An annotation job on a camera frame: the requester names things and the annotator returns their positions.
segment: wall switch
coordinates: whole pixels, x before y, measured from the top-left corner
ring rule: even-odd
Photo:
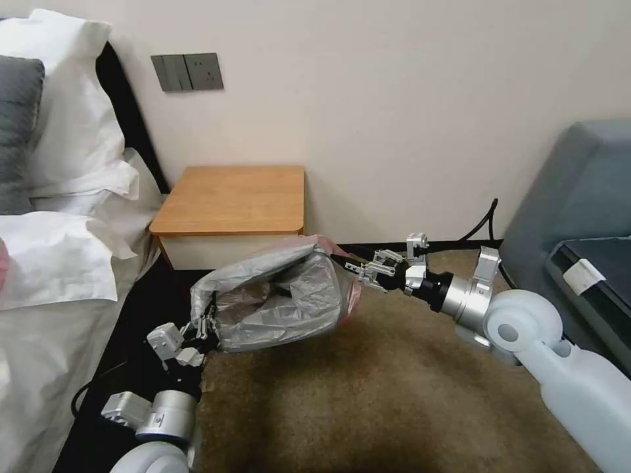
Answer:
[[[151,62],[165,92],[193,90],[183,55],[152,56]]]
[[[223,90],[216,53],[184,55],[193,90]]]

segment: white pillow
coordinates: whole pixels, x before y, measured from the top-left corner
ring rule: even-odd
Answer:
[[[102,221],[60,212],[0,216],[9,270],[0,310],[86,299],[118,300],[112,258],[135,253]]]
[[[32,196],[98,191],[94,174],[112,167],[137,179],[126,163],[113,163],[121,159],[124,137],[95,70],[109,34],[107,24],[39,9],[0,22],[0,55],[38,58],[46,69],[27,163]]]

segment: pillowcase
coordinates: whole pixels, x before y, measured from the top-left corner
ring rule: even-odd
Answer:
[[[107,24],[39,9],[0,22],[0,55],[38,58],[46,69],[27,161],[32,196],[72,192],[62,186],[70,180],[86,192],[78,179],[121,158],[123,133],[95,70],[109,34]]]
[[[86,299],[118,300],[112,258],[135,255],[102,221],[60,212],[0,217],[9,270],[0,310]]]
[[[0,215],[31,210],[26,153],[37,122],[43,78],[39,59],[0,56]]]

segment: carpet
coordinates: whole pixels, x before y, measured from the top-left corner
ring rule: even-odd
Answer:
[[[470,277],[476,254],[432,254],[431,268]],[[401,292],[364,288],[326,335],[215,355],[202,387],[208,473],[597,471],[524,368]]]

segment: trash bag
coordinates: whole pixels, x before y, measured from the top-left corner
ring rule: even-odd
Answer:
[[[201,278],[191,289],[194,324],[210,314],[218,349],[248,351],[335,328],[361,286],[331,254],[347,253],[319,236],[295,236]]]

